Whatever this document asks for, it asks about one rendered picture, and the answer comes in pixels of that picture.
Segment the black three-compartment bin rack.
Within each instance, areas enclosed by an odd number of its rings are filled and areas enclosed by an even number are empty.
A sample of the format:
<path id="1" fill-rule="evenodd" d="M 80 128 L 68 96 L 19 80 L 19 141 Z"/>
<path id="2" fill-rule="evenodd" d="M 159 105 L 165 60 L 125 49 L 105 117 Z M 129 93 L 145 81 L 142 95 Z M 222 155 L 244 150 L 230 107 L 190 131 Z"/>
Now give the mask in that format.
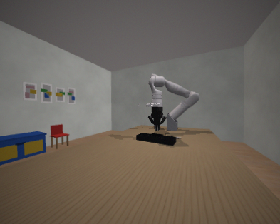
<path id="1" fill-rule="evenodd" d="M 140 133 L 136 135 L 136 140 L 147 141 L 152 143 L 160 143 L 169 146 L 173 146 L 176 143 L 176 137 L 164 136 L 163 134 L 157 133 Z"/>

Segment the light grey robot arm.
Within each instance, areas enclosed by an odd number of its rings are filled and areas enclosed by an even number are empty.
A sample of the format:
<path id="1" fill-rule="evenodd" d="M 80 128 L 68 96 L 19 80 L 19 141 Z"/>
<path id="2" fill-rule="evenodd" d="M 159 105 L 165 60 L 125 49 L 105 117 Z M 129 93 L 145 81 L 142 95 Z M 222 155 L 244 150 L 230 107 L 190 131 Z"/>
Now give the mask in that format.
<path id="1" fill-rule="evenodd" d="M 162 76 L 152 74 L 148 84 L 150 85 L 152 91 L 152 103 L 147 103 L 146 107 L 162 107 L 162 91 L 156 90 L 155 87 L 163 87 L 165 85 L 166 89 L 170 93 L 186 98 L 186 100 L 182 101 L 173 111 L 170 112 L 170 116 L 174 120 L 176 120 L 189 107 L 192 107 L 199 100 L 198 93 L 188 91 L 173 82 L 165 80 L 165 78 Z"/>

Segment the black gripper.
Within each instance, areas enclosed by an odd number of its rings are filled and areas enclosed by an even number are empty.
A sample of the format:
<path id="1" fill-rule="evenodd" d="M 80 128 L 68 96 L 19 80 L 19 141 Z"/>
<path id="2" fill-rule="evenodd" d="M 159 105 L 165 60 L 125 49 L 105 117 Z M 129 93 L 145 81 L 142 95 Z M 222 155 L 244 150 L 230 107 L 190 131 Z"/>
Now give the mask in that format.
<path id="1" fill-rule="evenodd" d="M 148 118 L 150 119 L 151 124 L 154 124 L 155 131 L 158 131 L 160 129 L 160 124 L 163 124 L 167 117 L 163 115 L 162 107 L 152 107 L 151 116 L 148 116 Z M 162 120 L 160 122 L 161 118 Z"/>

